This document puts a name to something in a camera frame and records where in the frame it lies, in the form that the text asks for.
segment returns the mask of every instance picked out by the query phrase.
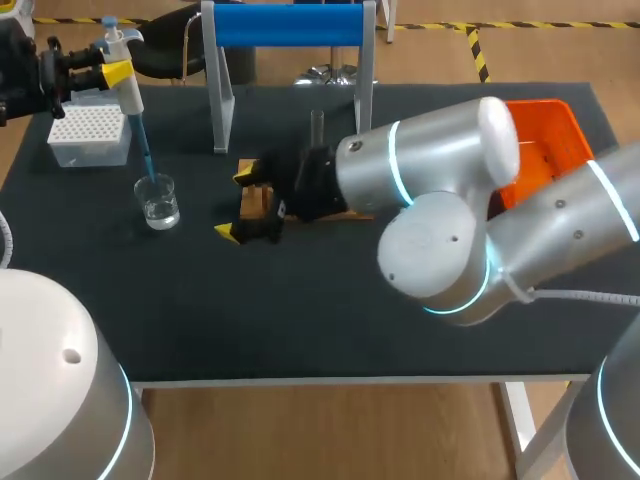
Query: wooden floor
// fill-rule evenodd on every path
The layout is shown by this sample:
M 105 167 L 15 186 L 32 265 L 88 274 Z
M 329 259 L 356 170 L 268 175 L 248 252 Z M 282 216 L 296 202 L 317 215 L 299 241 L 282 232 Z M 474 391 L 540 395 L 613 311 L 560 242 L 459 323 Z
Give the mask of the wooden floor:
M 182 5 L 37 0 L 36 16 L 153 18 Z M 504 20 L 638 21 L 640 7 L 636 0 L 399 0 L 400 23 Z M 38 43 L 52 34 L 72 49 L 86 46 L 100 28 L 38 26 Z M 399 31 L 393 45 L 381 38 L 376 76 L 382 83 L 478 82 L 465 35 Z M 640 31 L 486 29 L 480 43 L 494 82 L 591 82 L 620 142 L 640 139 Z M 347 56 L 353 59 L 353 52 Z M 327 61 L 322 49 L 263 49 L 258 83 L 287 85 Z M 26 124 L 0 130 L 0 181 Z M 561 383 L 528 385 L 537 424 L 563 389 Z M 156 480 L 513 478 L 489 385 L 159 390 L 147 403 Z M 565 478 L 563 465 L 547 476 Z

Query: black mat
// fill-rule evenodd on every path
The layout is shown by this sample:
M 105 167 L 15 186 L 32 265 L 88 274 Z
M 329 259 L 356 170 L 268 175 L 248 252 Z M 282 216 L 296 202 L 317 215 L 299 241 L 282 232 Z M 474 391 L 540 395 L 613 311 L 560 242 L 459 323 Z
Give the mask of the black mat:
M 177 185 L 175 229 L 154 234 L 141 224 L 136 152 L 127 167 L 63 171 L 45 144 L 45 115 L 31 123 L 0 194 L 15 233 L 12 266 L 77 295 L 132 380 L 588 373 L 634 315 L 541 300 L 477 327 L 447 326 L 379 275 L 382 221 L 294 226 L 278 246 L 235 246 L 213 227 L 237 212 L 237 158 L 303 138 L 312 109 L 325 111 L 328 139 L 353 133 L 353 92 L 237 90 L 226 158 L 211 155 L 203 89 L 142 93 L 154 158 Z M 483 95 L 561 98 L 595 152 L 615 144 L 585 84 L 379 86 L 373 123 Z M 638 271 L 640 252 L 627 249 L 552 285 L 637 294 Z

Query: blue stand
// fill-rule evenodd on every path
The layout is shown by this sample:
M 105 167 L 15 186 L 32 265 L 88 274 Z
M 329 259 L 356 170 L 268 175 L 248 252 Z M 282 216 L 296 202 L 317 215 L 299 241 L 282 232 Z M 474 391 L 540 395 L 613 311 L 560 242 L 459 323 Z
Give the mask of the blue stand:
M 354 98 L 358 133 L 371 130 L 376 6 L 215 5 L 202 2 L 202 36 L 214 151 L 226 153 L 235 98 L 224 47 L 359 47 Z

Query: white pipette tip rack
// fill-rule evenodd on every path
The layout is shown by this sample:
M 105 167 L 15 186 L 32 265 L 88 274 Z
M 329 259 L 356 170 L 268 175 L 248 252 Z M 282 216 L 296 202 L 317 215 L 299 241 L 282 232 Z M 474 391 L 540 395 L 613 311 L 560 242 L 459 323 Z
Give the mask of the white pipette tip rack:
M 61 167 L 111 167 L 127 163 L 131 128 L 118 105 L 68 106 L 54 120 L 47 143 Z

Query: chair base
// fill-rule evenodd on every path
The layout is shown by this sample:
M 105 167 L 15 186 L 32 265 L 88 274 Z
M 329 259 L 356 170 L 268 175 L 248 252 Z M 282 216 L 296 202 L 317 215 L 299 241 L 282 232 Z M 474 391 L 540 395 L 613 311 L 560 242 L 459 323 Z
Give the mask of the chair base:
M 354 65 L 342 65 L 331 75 L 331 65 L 311 67 L 293 82 L 294 85 L 355 85 L 358 68 Z

